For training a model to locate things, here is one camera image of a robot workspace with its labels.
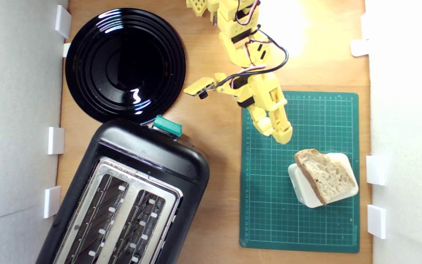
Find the grid lines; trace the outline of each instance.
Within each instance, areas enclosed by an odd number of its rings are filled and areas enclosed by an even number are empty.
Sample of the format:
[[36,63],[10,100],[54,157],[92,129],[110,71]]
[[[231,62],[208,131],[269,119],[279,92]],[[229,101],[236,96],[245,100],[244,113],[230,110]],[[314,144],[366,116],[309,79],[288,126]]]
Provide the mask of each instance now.
[[359,251],[359,194],[310,209],[301,204],[288,166],[301,149],[348,156],[359,183],[358,96],[354,93],[283,92],[293,126],[288,144],[261,135],[243,109],[241,234],[248,248]]

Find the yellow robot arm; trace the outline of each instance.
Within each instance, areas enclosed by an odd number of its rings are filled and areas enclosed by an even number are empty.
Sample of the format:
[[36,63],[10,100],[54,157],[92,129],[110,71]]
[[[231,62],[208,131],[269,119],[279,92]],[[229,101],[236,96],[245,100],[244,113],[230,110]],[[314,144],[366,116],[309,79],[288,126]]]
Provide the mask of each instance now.
[[[189,7],[193,7],[194,3],[198,7],[197,1],[187,0],[187,6],[190,3]],[[260,30],[259,0],[199,1],[206,4],[213,23],[217,20],[219,40],[229,60],[244,69],[229,77],[224,73],[216,73],[214,78],[203,77],[184,92],[201,99],[206,98],[209,91],[231,95],[240,107],[248,110],[254,127],[261,134],[271,135],[277,142],[286,144],[291,140],[293,129],[284,109],[288,102],[273,71],[286,63],[288,54]],[[271,60],[271,45],[284,50],[286,58],[281,65],[268,70],[266,63]]]

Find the white wall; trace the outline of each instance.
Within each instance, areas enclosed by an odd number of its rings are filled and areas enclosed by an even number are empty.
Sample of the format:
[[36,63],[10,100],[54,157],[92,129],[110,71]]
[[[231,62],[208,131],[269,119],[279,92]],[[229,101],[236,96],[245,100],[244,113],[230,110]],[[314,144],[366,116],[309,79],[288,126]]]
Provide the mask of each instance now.
[[370,42],[372,155],[390,159],[373,204],[386,209],[375,264],[422,263],[422,1],[366,0]]
[[48,127],[60,123],[62,43],[56,5],[67,0],[0,0],[0,263],[33,263],[52,219],[44,189],[57,156]]

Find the wooden surface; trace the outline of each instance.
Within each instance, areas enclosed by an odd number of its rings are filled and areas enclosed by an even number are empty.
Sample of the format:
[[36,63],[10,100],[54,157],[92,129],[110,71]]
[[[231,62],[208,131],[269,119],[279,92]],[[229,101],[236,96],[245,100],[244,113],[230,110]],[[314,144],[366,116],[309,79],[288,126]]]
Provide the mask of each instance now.
[[[262,12],[265,3],[262,1]],[[361,0],[285,0],[287,17],[280,17],[281,37],[301,43],[289,62],[277,72],[285,90],[338,91],[359,94],[360,114],[360,252],[315,253],[239,246],[241,109],[228,96],[211,93],[205,100],[182,94],[164,117],[183,125],[184,134],[206,152],[211,169],[208,187],[183,245],[180,264],[197,263],[372,263],[372,237],[367,233],[366,204],[371,202],[365,177],[365,155],[370,152],[370,83],[367,58],[353,58],[349,42],[360,38]],[[218,29],[208,13],[195,17],[184,0],[70,0],[71,37],[90,20],[107,10],[137,7],[168,20],[186,49],[185,85],[215,72],[238,69],[228,61],[218,40]],[[99,122],[73,101],[63,81],[61,126],[66,129],[65,154],[60,156],[58,184],[64,196],[90,138]]]

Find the white clip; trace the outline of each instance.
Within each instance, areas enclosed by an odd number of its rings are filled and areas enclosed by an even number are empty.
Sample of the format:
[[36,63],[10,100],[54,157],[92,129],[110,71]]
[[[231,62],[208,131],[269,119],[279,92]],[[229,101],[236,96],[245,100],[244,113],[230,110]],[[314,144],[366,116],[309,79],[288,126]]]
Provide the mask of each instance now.
[[49,127],[48,128],[48,154],[64,153],[64,128]]
[[380,239],[385,239],[386,233],[386,211],[369,204],[367,206],[367,232],[377,236]]
[[371,22],[367,13],[363,13],[360,17],[360,28],[362,40],[352,40],[349,44],[351,54],[354,57],[368,55],[370,53],[369,38],[371,35]]
[[63,45],[63,58],[67,57],[67,51],[69,50],[70,46],[71,46],[71,43],[65,43]]
[[55,30],[65,39],[69,38],[71,32],[71,14],[62,6],[56,9]]
[[367,182],[376,185],[385,185],[385,176],[388,172],[389,158],[386,156],[366,156]]
[[61,190],[60,186],[51,187],[45,190],[44,219],[55,215],[60,209]]

